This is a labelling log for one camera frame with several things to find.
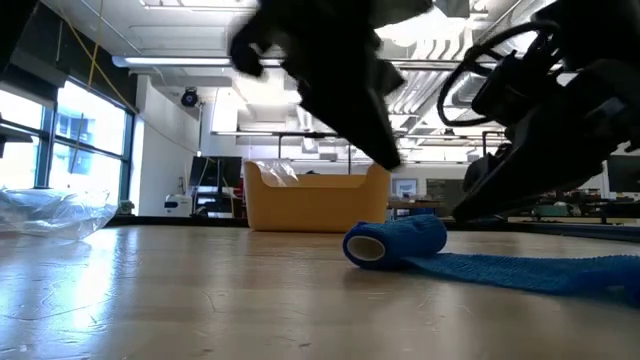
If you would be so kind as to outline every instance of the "ceiling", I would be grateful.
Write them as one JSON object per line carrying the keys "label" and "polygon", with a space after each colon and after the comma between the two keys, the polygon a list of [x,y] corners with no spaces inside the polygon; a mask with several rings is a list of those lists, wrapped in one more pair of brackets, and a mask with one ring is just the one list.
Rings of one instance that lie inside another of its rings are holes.
{"label": "ceiling", "polygon": [[[255,0],[104,0],[103,26],[99,31],[101,0],[43,0],[54,11],[60,9],[81,32],[98,41],[113,55],[126,56],[226,56],[234,29],[250,16]],[[483,34],[513,26],[549,0],[470,0],[470,18],[447,18],[435,9],[378,32],[383,39],[380,56],[414,60],[460,60],[464,52]],[[190,8],[176,9],[181,6]],[[518,48],[507,44],[506,50]],[[266,79],[256,81],[239,76],[231,68],[163,66],[132,69],[148,74],[153,85],[176,104],[185,87],[196,86],[204,101],[216,101],[217,90],[232,87],[243,106],[239,107],[241,130],[280,130],[302,124],[295,102],[299,99],[295,82],[280,69],[269,69]],[[435,114],[435,99],[447,72],[403,71],[406,84],[387,98],[394,129],[410,134],[441,134],[445,126]],[[465,78],[456,86],[464,96],[473,96],[481,79]],[[445,104],[450,117],[473,117],[469,104]],[[195,117],[199,111],[191,110]],[[322,129],[314,122],[313,130]],[[477,135],[497,129],[497,124],[456,129],[456,134]],[[428,145],[411,141],[411,148]]]}

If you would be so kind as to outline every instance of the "computer monitor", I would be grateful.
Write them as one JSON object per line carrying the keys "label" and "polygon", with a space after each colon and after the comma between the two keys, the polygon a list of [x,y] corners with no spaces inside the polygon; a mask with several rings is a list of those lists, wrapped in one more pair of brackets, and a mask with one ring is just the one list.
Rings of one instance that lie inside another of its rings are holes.
{"label": "computer monitor", "polygon": [[37,5],[38,0],[0,1],[0,79]]}
{"label": "computer monitor", "polygon": [[237,187],[242,158],[235,156],[194,156],[189,186]]}
{"label": "computer monitor", "polygon": [[611,156],[607,170],[609,191],[640,193],[640,156]]}

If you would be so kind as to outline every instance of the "clear plastic wrap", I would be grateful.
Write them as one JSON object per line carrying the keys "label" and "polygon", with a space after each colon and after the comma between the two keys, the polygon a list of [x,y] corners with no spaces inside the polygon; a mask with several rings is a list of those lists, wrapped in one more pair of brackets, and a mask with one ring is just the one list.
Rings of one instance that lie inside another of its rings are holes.
{"label": "clear plastic wrap", "polygon": [[0,236],[35,235],[80,240],[115,215],[107,192],[0,190]]}
{"label": "clear plastic wrap", "polygon": [[264,159],[251,160],[252,163],[258,165],[262,173],[262,179],[265,183],[278,186],[298,186],[298,177],[291,167],[291,161],[286,159]]}

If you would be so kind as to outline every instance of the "window frame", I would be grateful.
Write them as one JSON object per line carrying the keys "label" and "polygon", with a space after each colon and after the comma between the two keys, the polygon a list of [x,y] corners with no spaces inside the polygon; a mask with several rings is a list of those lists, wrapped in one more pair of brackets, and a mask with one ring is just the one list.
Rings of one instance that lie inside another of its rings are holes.
{"label": "window frame", "polygon": [[[85,85],[77,79],[69,77],[67,79],[68,82],[73,83],[76,86],[84,87]],[[11,122],[9,120],[2,119],[0,120],[0,124],[10,126],[15,128],[16,130],[28,134],[30,136],[34,136],[40,139],[40,144],[38,146],[38,154],[36,161],[36,173],[34,178],[33,186],[35,188],[47,188],[50,184],[50,174],[53,163],[53,146],[58,143],[61,145],[69,146],[73,149],[76,147],[78,150],[82,150],[88,153],[98,154],[102,156],[106,156],[112,159],[119,160],[121,162],[120,166],[120,184],[119,184],[119,200],[127,200],[129,199],[130,192],[130,182],[131,182],[131,161],[132,154],[131,149],[133,147],[133,123],[135,120],[134,114],[125,106],[118,103],[117,101],[108,98],[104,94],[91,89],[88,91],[90,94],[97,96],[101,100],[108,102],[111,105],[116,106],[117,108],[124,111],[125,114],[125,127],[123,133],[123,149],[122,155],[116,154],[110,151],[99,149],[93,145],[89,145],[86,143],[79,142],[76,144],[76,140],[57,135],[56,134],[56,126],[58,119],[58,101],[53,104],[53,108],[49,108],[45,105],[42,105],[42,122],[41,128],[31,128],[26,125],[17,124]]]}

